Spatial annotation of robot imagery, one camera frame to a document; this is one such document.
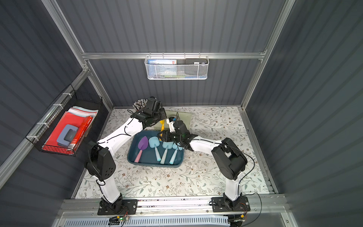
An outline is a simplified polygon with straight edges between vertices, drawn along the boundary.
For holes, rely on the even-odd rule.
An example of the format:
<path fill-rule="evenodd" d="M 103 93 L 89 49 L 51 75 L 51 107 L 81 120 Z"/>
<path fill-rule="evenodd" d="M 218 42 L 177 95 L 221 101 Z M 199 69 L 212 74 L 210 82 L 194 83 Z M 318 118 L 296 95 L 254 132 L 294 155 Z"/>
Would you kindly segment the small green circuit board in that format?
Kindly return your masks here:
<path fill-rule="evenodd" d="M 108 226 L 120 226 L 123 227 L 125 223 L 129 221 L 129 216 L 115 216 L 108 220 Z"/>

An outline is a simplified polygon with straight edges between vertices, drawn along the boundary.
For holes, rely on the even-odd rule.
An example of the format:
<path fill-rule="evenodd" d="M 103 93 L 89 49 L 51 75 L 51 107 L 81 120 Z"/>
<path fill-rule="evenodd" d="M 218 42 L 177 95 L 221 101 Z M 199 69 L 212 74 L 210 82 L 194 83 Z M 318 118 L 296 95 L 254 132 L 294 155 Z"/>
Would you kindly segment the light blue shovel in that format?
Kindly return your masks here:
<path fill-rule="evenodd" d="M 151 137 L 148 140 L 148 142 L 149 142 L 149 146 L 155 150 L 155 154 L 156 154 L 157 161 L 160 162 L 161 161 L 161 157 L 160 157 L 160 154 L 159 154 L 159 151 L 158 151 L 158 147 L 160 146 L 159 138 L 156 137 L 156 136 Z"/>
<path fill-rule="evenodd" d="M 183 149 L 179 145 L 179 143 L 174 143 L 172 148 L 174 149 L 174 153 L 173 153 L 173 155 L 172 155 L 172 157 L 171 157 L 171 159 L 169 161 L 169 164 L 170 165 L 173 165 L 174 164 L 174 161 L 175 161 L 175 158 L 176 158 L 176 155 L 177 155 L 178 151 L 181 151 Z"/>
<path fill-rule="evenodd" d="M 160 164 L 164 164 L 169 149 L 172 149 L 174 142 L 163 142 L 162 146 L 164 148 L 163 156 L 161 158 Z"/>

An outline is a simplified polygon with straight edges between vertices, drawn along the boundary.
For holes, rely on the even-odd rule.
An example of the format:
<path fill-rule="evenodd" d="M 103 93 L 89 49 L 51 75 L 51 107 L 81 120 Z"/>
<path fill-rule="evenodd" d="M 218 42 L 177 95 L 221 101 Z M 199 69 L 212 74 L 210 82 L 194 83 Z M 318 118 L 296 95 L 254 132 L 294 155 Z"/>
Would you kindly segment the bundle of pencils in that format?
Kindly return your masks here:
<path fill-rule="evenodd" d="M 147 99 L 140 99 L 133 103 L 133 108 L 136 112 L 140 111 L 141 109 L 145 108 L 147 105 Z"/>

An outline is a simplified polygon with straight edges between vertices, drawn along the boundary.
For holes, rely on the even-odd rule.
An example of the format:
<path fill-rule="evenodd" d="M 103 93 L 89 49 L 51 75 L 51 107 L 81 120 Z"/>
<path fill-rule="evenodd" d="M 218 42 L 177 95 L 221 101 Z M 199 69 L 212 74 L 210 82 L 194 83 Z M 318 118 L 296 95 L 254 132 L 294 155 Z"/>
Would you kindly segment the purple shovel pink handle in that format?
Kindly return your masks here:
<path fill-rule="evenodd" d="M 135 163 L 139 163 L 141 155 L 145 149 L 148 148 L 148 138 L 144 136 L 138 143 L 138 149 L 140 150 L 134 160 Z"/>

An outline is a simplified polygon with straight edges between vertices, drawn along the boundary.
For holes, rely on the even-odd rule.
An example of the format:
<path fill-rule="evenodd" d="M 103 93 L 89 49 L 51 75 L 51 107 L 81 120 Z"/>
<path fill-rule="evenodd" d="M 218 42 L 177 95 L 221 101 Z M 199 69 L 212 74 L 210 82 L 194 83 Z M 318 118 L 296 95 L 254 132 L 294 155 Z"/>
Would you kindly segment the white vent grille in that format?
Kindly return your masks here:
<path fill-rule="evenodd" d="M 131 217 L 112 223 L 109 218 L 68 218 L 64 227 L 228 227 L 227 216 L 149 216 Z"/>

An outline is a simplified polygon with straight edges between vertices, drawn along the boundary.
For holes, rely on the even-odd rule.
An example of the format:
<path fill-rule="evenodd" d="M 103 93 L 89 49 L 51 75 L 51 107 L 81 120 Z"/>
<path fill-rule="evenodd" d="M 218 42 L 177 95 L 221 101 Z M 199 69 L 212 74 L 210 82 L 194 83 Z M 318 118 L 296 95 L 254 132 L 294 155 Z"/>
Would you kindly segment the teal plastic storage tray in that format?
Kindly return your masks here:
<path fill-rule="evenodd" d="M 140 152 L 140 148 L 139 148 L 139 142 L 142 140 L 142 138 L 147 137 L 147 139 L 149 140 L 152 137 L 156 137 L 158 134 L 158 131 L 142 131 L 139 132 L 138 134 L 136 134 L 131 142 L 131 146 L 129 148 L 129 152 L 127 155 L 127 160 L 129 163 L 134 164 L 134 165 L 139 165 L 139 166 L 152 166 L 152 167 L 168 167 L 168 168 L 177 168 L 179 167 L 184 159 L 184 149 L 183 148 L 179 148 L 179 150 L 176 153 L 174 162 L 172 164 L 170 164 L 171 159 L 174 157 L 174 152 L 175 149 L 173 147 L 171 147 L 170 149 L 168 149 L 167 154 L 166 154 L 166 159 L 164 161 L 163 164 L 160 163 L 160 161 L 158 161 L 158 157 L 160 157 L 160 159 L 163 157 L 165 148 L 163 147 L 163 142 L 160 142 L 160 145 L 157 147 L 151 147 L 150 144 L 147 144 L 147 148 L 145 150 L 143 150 L 140 159 L 138 162 L 135 162 L 135 159 L 137 158 L 139 152 Z"/>

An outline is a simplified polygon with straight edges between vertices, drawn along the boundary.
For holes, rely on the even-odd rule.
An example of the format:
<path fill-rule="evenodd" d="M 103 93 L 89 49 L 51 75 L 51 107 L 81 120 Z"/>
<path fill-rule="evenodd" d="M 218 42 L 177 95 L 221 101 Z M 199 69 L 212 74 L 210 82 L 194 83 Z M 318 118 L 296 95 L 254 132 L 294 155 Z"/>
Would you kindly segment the yellow toy shovel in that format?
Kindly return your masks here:
<path fill-rule="evenodd" d="M 161 130 L 160 130 L 160 133 L 158 134 L 158 138 L 159 138 L 160 141 L 162 141 L 163 140 L 164 127 L 165 127 L 165 120 L 161 120 L 160 124 L 161 124 Z"/>

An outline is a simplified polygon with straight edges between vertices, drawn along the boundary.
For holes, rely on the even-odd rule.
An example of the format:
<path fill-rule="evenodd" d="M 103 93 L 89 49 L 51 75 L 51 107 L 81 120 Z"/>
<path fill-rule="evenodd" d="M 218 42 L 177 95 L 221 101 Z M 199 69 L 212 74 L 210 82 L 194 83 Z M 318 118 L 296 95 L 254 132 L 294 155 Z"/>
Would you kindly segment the blue white box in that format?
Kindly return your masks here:
<path fill-rule="evenodd" d="M 149 79 L 163 79 L 177 75 L 176 59 L 147 59 L 145 66 Z"/>

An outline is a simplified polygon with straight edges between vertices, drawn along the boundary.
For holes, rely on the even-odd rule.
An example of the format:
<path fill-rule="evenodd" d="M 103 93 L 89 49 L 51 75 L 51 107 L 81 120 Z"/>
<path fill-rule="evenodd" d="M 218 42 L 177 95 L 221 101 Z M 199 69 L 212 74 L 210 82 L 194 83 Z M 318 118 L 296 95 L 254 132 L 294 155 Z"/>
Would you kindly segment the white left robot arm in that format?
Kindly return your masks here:
<path fill-rule="evenodd" d="M 161 101 L 151 96 L 117 130 L 97 142 L 89 143 L 85 167 L 96 179 L 104 202 L 114 205 L 122 199 L 113 176 L 116 170 L 115 153 L 134 135 L 164 119 L 166 112 Z"/>

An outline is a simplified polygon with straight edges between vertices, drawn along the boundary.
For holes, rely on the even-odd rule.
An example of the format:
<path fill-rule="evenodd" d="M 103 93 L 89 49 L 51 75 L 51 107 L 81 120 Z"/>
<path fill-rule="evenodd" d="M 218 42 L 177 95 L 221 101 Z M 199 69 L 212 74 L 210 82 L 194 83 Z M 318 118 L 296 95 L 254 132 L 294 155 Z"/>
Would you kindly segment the red folder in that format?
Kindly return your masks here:
<path fill-rule="evenodd" d="M 56 125 L 55 129 L 52 131 L 51 135 L 42 145 L 42 150 L 51 153 L 74 156 L 76 151 L 68 150 L 68 147 L 59 146 L 57 144 L 57 138 L 66 125 L 70 124 L 79 128 L 82 122 L 84 121 L 84 118 L 88 116 L 92 116 L 94 118 L 93 114 L 89 115 L 75 110 L 70 110 L 65 112 L 65 114 L 62 116 L 62 118 L 59 120 L 58 124 Z"/>

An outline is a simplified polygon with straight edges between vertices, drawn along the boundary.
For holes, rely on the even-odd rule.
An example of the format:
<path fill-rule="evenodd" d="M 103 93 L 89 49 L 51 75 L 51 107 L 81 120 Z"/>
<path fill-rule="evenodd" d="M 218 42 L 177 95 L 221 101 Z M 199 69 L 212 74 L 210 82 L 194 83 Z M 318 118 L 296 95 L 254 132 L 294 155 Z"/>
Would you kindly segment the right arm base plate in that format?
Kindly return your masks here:
<path fill-rule="evenodd" d="M 212 206 L 213 212 L 249 212 L 251 210 L 248 198 L 239 196 L 235 201 L 228 197 L 212 197 L 209 205 Z"/>

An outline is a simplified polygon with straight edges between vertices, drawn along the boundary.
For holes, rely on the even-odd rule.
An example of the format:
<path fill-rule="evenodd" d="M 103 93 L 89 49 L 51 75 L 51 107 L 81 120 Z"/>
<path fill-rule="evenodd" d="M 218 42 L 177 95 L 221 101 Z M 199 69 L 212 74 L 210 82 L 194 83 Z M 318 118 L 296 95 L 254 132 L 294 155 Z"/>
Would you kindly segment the pale green flat board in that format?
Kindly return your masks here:
<path fill-rule="evenodd" d="M 166 110 L 166 116 L 167 118 L 171 117 L 171 116 L 174 116 L 174 117 L 177 117 L 177 120 L 181 120 L 184 122 L 184 124 L 186 125 L 187 129 L 189 130 L 190 129 L 190 124 L 191 124 L 191 119 L 192 119 L 192 114 L 191 113 L 186 113 L 186 112 L 177 112 L 177 111 L 168 111 Z M 166 123 L 166 120 L 165 120 L 165 127 L 164 129 L 169 129 L 168 127 L 168 124 Z"/>

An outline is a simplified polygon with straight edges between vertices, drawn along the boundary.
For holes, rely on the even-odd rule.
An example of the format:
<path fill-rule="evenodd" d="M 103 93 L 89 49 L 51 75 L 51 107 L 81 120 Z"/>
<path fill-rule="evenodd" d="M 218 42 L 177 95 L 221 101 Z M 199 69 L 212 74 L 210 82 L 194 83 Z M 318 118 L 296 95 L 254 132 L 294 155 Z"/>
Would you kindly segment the grey blue stapler box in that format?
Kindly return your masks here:
<path fill-rule="evenodd" d="M 66 125 L 57 138 L 57 144 L 61 147 L 68 147 L 73 141 L 77 131 L 78 127 L 70 124 Z"/>

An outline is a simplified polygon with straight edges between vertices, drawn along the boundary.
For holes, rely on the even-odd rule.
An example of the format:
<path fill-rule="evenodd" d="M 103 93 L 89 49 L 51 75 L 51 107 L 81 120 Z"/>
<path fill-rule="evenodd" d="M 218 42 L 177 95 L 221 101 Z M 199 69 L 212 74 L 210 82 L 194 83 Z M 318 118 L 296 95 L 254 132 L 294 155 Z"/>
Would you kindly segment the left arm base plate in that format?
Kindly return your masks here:
<path fill-rule="evenodd" d="M 105 199 L 101 199 L 97 214 L 99 216 L 106 215 L 134 215 L 136 214 L 138 200 L 118 199 L 115 203 L 109 203 Z"/>

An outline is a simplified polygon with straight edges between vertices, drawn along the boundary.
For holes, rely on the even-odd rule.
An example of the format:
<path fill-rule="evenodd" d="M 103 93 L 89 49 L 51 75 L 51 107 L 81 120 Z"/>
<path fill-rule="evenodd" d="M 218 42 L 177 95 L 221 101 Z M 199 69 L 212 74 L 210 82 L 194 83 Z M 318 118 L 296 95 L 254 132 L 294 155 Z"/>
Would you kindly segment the white mesh wall basket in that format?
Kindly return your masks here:
<path fill-rule="evenodd" d="M 150 80 L 206 80 L 209 71 L 208 56 L 148 55 L 144 60 Z"/>

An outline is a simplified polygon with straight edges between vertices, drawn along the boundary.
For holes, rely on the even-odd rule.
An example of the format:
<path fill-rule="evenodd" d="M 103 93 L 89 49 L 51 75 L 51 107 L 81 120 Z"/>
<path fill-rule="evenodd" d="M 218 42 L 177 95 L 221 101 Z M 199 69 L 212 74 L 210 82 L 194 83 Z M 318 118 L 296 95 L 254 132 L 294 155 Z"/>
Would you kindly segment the black device in basket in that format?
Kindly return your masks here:
<path fill-rule="evenodd" d="M 205 58 L 185 59 L 184 72 L 186 75 L 205 77 L 208 73 L 209 61 Z"/>

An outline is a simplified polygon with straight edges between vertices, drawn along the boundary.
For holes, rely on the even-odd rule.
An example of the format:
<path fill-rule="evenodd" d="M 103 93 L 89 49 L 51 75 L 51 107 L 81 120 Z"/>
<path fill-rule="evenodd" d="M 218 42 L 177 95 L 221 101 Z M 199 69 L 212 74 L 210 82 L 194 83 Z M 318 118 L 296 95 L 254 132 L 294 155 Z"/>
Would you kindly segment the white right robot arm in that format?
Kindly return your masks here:
<path fill-rule="evenodd" d="M 240 196 L 239 183 L 248 160 L 230 138 L 221 141 L 209 140 L 190 133 L 183 121 L 175 121 L 158 134 L 163 142 L 174 142 L 176 145 L 190 150 L 211 155 L 222 175 L 226 178 L 224 196 L 230 201 L 236 201 Z"/>

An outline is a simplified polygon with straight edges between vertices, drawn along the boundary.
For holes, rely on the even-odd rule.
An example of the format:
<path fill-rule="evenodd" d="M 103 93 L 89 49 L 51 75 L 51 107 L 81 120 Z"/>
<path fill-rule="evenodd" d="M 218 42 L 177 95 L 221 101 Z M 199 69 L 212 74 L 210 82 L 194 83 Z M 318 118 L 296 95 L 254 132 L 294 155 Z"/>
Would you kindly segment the aluminium front rail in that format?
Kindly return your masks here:
<path fill-rule="evenodd" d="M 248 195 L 249 213 L 280 213 L 290 210 L 285 195 L 283 194 L 253 194 Z M 136 214 L 182 214 L 182 213 L 211 213 L 213 211 L 211 196 L 189 197 L 140 197 Z M 100 199 L 69 199 L 64 200 L 59 214 L 88 213 L 96 214 L 99 209 Z"/>

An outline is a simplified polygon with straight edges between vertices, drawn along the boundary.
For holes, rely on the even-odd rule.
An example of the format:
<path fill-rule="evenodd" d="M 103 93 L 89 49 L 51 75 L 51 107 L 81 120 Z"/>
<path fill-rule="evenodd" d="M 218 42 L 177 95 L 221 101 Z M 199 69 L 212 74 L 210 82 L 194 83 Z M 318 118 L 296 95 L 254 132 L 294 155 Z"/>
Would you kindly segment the red book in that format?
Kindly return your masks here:
<path fill-rule="evenodd" d="M 76 132 L 76 135 L 74 136 L 72 142 L 68 146 L 68 150 L 76 151 L 78 149 L 78 147 L 84 137 L 84 134 L 88 130 L 88 127 L 90 126 L 92 121 L 93 121 L 92 116 L 88 116 L 88 117 L 84 118 L 84 121 L 80 125 L 78 131 Z"/>

